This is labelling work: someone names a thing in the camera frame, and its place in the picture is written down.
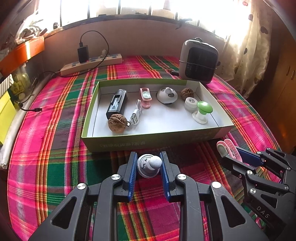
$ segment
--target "cabinet handle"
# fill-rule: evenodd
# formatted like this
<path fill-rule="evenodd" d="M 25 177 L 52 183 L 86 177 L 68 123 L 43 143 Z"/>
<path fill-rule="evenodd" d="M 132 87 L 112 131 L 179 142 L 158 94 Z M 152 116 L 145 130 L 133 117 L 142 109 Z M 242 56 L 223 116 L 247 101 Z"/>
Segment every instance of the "cabinet handle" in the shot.
<path fill-rule="evenodd" d="M 291 80 L 293 80 L 295 77 L 295 70 L 293 70 L 292 76 L 291 76 Z"/>
<path fill-rule="evenodd" d="M 291 69 L 291 66 L 289 66 L 289 68 L 288 68 L 288 72 L 286 73 L 286 76 L 289 75 L 289 73 L 290 73 L 290 69 Z"/>

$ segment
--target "plaid tablecloth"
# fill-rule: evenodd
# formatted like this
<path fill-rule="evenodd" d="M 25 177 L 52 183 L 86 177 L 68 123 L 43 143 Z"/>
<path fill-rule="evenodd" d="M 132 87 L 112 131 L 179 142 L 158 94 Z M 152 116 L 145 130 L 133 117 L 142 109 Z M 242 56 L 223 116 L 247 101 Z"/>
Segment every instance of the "plaid tablecloth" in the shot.
<path fill-rule="evenodd" d="M 170 69 L 178 70 L 178 59 L 133 56 L 125 58 L 122 64 L 101 67 L 86 75 L 50 80 L 32 104 L 32 108 L 42 107 L 43 111 L 27 113 L 9 165 L 9 213 L 12 227 L 22 240 L 28 240 L 78 183 L 99 183 L 128 161 L 130 151 L 92 154 L 80 139 L 97 82 L 124 78 L 176 79 L 169 74 Z M 258 113 L 232 87 L 213 78 L 207 88 L 235 125 L 227 138 L 253 152 L 267 147 L 279 148 Z M 164 150 L 182 173 L 202 183 L 218 181 L 241 202 L 241 181 L 220 166 L 216 142 L 137 152 L 139 156 L 144 153 L 158 155 Z M 277 180 L 265 169 L 260 169 L 259 173 Z M 180 206 L 166 202 L 160 175 L 149 180 L 138 175 L 132 201 L 118 207 L 119 240 L 178 240 L 179 219 Z"/>

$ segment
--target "yellow box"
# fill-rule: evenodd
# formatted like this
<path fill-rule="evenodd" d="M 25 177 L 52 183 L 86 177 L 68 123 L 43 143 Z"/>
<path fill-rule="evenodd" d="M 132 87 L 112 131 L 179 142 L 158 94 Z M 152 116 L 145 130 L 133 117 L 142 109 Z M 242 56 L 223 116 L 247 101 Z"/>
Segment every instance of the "yellow box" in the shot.
<path fill-rule="evenodd" d="M 6 91 L 0 98 L 0 145 L 3 145 L 10 124 L 16 114 L 16 110 L 10 101 L 9 93 Z"/>

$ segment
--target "white jar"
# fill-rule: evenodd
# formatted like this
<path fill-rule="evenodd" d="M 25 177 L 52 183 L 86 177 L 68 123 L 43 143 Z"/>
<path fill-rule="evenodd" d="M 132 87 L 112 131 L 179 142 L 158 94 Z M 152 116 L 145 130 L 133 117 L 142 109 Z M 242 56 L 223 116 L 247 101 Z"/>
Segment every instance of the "white jar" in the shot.
<path fill-rule="evenodd" d="M 187 97 L 184 103 L 184 108 L 189 112 L 194 112 L 197 110 L 197 100 L 192 97 Z"/>

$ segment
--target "black power adapter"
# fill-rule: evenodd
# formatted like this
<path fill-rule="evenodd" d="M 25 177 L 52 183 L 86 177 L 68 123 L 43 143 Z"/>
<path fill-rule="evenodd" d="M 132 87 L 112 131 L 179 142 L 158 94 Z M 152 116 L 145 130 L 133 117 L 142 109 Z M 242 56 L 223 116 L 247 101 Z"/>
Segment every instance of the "black power adapter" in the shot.
<path fill-rule="evenodd" d="M 89 60 L 89 48 L 87 45 L 83 46 L 83 43 L 79 43 L 79 48 L 77 49 L 78 51 L 78 58 L 80 63 L 85 63 Z"/>

